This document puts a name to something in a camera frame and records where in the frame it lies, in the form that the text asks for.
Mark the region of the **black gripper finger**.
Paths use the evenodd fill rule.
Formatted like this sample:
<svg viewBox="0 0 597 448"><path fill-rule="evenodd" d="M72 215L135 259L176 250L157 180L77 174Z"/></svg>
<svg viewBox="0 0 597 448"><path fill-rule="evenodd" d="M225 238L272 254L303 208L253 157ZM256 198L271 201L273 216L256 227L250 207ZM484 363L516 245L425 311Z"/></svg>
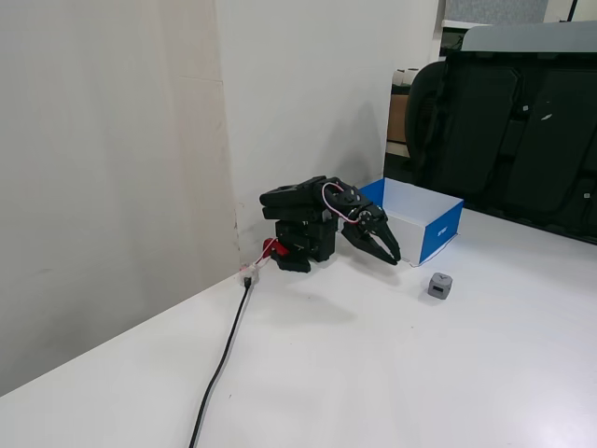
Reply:
<svg viewBox="0 0 597 448"><path fill-rule="evenodd" d="M390 265L397 265L397 260L387 253L368 233L361 233L355 226L344 226L341 234L355 248Z"/></svg>
<svg viewBox="0 0 597 448"><path fill-rule="evenodd" d="M399 243L388 226L386 219L376 223L374 233L387 247L393 259L401 259Z"/></svg>

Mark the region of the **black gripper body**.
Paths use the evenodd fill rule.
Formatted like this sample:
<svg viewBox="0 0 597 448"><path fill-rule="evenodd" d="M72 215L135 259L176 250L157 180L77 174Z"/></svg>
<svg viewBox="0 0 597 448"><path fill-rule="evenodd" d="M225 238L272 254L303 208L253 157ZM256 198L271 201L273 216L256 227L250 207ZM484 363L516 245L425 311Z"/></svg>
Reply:
<svg viewBox="0 0 597 448"><path fill-rule="evenodd" d="M341 231L347 239L364 239L369 234L382 238L388 232L383 209L355 187L340 195L340 210L347 217Z"/></svg>

